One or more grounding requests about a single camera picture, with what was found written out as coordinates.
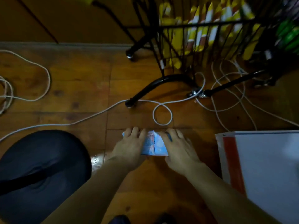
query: red stripe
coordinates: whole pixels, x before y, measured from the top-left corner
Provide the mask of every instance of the red stripe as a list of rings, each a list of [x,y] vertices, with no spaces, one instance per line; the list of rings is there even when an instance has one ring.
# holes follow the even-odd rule
[[[223,137],[223,145],[230,173],[230,184],[234,189],[246,196],[235,137]]]

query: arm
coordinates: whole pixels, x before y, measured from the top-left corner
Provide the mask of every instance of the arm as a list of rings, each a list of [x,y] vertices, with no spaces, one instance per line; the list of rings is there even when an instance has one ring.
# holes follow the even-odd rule
[[[196,188],[219,224],[279,223],[201,162],[191,141],[181,131],[169,129],[168,132],[172,142],[165,133],[159,133],[169,154],[166,163]]]
[[[138,137],[138,131],[137,127],[126,129],[124,138],[114,147],[111,158],[43,224],[101,223],[126,175],[144,161],[140,154],[147,132],[143,130]]]

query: wooden floor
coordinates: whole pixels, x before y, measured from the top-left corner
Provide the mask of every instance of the wooden floor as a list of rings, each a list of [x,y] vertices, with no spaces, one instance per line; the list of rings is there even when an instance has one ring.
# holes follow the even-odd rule
[[[160,77],[152,54],[138,52],[140,59],[130,62],[124,48],[29,46],[10,45],[10,49],[31,61],[47,67],[52,85],[49,93],[36,102],[15,100],[9,110],[0,117],[0,137],[19,128],[47,123],[70,123],[92,115],[117,101],[128,99],[154,79]],[[210,68],[203,70],[207,87],[214,83]],[[38,97],[46,87],[45,71],[16,56],[0,53],[0,75],[14,86],[17,96]],[[296,94],[296,74],[289,74],[277,86],[250,89],[250,100],[272,113],[299,122]],[[164,84],[144,98],[155,101],[173,101],[185,98],[189,88],[182,83]],[[212,108],[210,99],[201,100]],[[231,106],[236,98],[227,91],[215,95],[218,109]],[[271,117],[247,102],[244,105],[255,120],[259,130],[294,129],[288,123]],[[82,140],[91,157],[97,157],[97,165],[104,163],[114,145],[122,138],[125,128],[138,126],[149,130],[180,128],[191,139],[200,159],[216,174],[221,175],[215,141],[215,133],[225,130],[215,113],[203,109],[194,100],[170,104],[173,121],[169,126],[158,126],[152,120],[152,103],[139,102],[127,109],[124,103],[77,125],[66,127],[41,127],[12,135],[0,144],[0,156],[18,139],[44,129],[61,129],[71,132]],[[170,114],[159,107],[156,114],[160,123],[167,123]],[[240,105],[219,113],[230,130],[253,130],[249,117]],[[181,176],[171,171],[161,157],[150,157],[120,186],[104,217],[103,224],[115,215],[126,214],[132,224],[153,223],[163,212],[173,214],[178,223],[215,223],[204,201],[193,187]]]

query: hand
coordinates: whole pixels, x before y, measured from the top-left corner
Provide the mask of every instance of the hand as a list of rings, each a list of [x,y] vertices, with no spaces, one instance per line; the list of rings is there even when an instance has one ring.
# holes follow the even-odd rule
[[[145,156],[141,156],[141,151],[147,131],[143,129],[139,137],[138,132],[138,127],[126,129],[123,139],[115,145],[109,160],[116,159],[123,162],[129,171],[139,167],[145,160]]]
[[[185,139],[180,130],[168,129],[172,141],[164,132],[159,132],[166,146],[168,156],[165,161],[170,169],[186,176],[191,168],[201,163],[189,139]]]

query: black metal rack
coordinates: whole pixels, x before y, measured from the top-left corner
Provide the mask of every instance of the black metal rack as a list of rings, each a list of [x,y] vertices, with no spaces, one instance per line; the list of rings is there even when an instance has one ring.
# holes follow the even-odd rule
[[[130,98],[126,102],[127,107],[132,107],[140,98],[142,98],[148,92],[155,89],[157,86],[167,82],[179,81],[179,82],[186,83],[192,89],[191,93],[188,96],[192,96],[200,89],[200,87],[195,82],[195,71],[196,71],[195,69],[197,66],[203,65],[204,58],[206,59],[205,60],[206,62],[210,62],[217,59],[231,59],[236,55],[242,55],[250,43],[257,42],[257,40],[254,40],[254,38],[256,34],[260,32],[260,30],[262,30],[262,35],[258,39],[259,41],[257,45],[258,50],[259,52],[264,52],[265,50],[269,50],[272,55],[271,59],[268,60],[265,59],[265,62],[267,62],[265,67],[263,67],[263,69],[260,69],[259,71],[252,72],[248,75],[244,75],[238,79],[232,80],[212,90],[203,90],[199,95],[200,97],[210,97],[212,94],[218,91],[224,90],[235,84],[252,79],[266,72],[271,76],[271,78],[267,80],[267,82],[263,82],[263,83],[267,85],[274,85],[277,79],[279,79],[279,77],[281,77],[282,75],[283,68],[279,64],[282,58],[284,61],[289,61],[289,60],[293,60],[294,56],[296,56],[292,54],[292,52],[296,50],[299,47],[299,45],[292,48],[292,50],[289,50],[288,52],[283,51],[284,50],[283,47],[278,48],[275,44],[277,40],[275,36],[275,32],[280,22],[286,20],[286,18],[290,19],[291,21],[297,19],[297,14],[293,15],[292,17],[289,17],[288,14],[283,14],[283,13],[292,12],[293,8],[297,5],[299,0],[257,0],[256,3],[252,4],[255,7],[255,11],[254,11],[255,18],[250,20],[242,19],[238,21],[225,21],[225,22],[219,21],[219,22],[196,23],[196,24],[160,25],[159,15],[158,15],[159,10],[157,7],[157,3],[164,3],[164,2],[170,3],[173,6],[174,18],[176,17],[175,12],[178,12],[177,9],[175,9],[175,6],[176,4],[179,3],[181,7],[180,12],[182,13],[182,20],[184,21],[185,20],[184,11],[186,11],[186,9],[190,9],[192,5],[198,6],[199,1],[200,0],[189,0],[188,1],[189,6],[185,6],[186,0],[131,0],[137,18],[140,23],[140,25],[134,25],[134,26],[124,26],[121,23],[121,21],[115,16],[115,14],[110,10],[110,8],[108,8],[106,5],[100,3],[97,0],[94,0],[92,2],[93,6],[105,10],[114,19],[114,21],[120,26],[120,28],[128,35],[128,37],[133,41],[134,45],[126,51],[126,56],[128,57],[128,59],[134,60],[134,53],[140,48],[150,49],[153,52],[157,64],[159,66],[159,69],[161,71],[162,77],[151,82],[148,86],[146,86],[143,90],[137,93],[134,97]],[[146,25],[146,23],[144,22],[140,10],[142,10],[146,15],[146,21],[148,22],[148,25]],[[242,24],[242,27],[237,33],[237,35],[234,37],[234,40],[230,42],[229,45],[227,45],[229,34],[231,33],[232,29],[234,28],[234,25],[236,24]],[[254,33],[252,33],[252,28],[255,24],[259,24],[259,27]],[[224,42],[220,43],[218,42],[219,31],[221,27],[225,25],[230,25],[230,31],[227,33],[227,36],[224,38]],[[207,34],[209,34],[209,32],[211,31],[211,27],[218,26],[216,38],[212,47],[208,46],[207,44],[208,39],[206,39],[204,48],[200,53],[195,52],[192,49],[192,51],[189,54],[185,55],[184,42],[182,43],[182,50],[183,50],[182,54],[179,54],[177,50],[174,49],[169,39],[170,38],[169,30],[174,28],[182,28],[183,40],[184,40],[185,30],[187,30],[190,27],[192,28],[196,27],[196,36],[197,36],[197,31],[199,30],[199,28],[200,27],[202,28],[204,26],[208,27]],[[129,32],[129,29],[142,29],[144,31],[144,36],[138,41],[136,41],[134,37],[131,35],[131,33]],[[293,37],[293,39],[289,41],[287,44],[285,44],[285,47],[287,47],[290,43],[298,39],[298,37],[299,34]],[[170,56],[163,55],[162,40],[163,42],[166,42],[168,44],[170,49],[169,52]],[[175,69],[173,64],[172,66],[169,66],[166,63],[167,60],[171,59],[171,61],[173,61],[174,58],[177,58],[178,60],[181,61],[181,68],[179,74],[177,73],[175,74]],[[192,59],[191,63],[187,64],[186,58]],[[164,73],[165,67],[172,68],[173,74],[165,75]]]

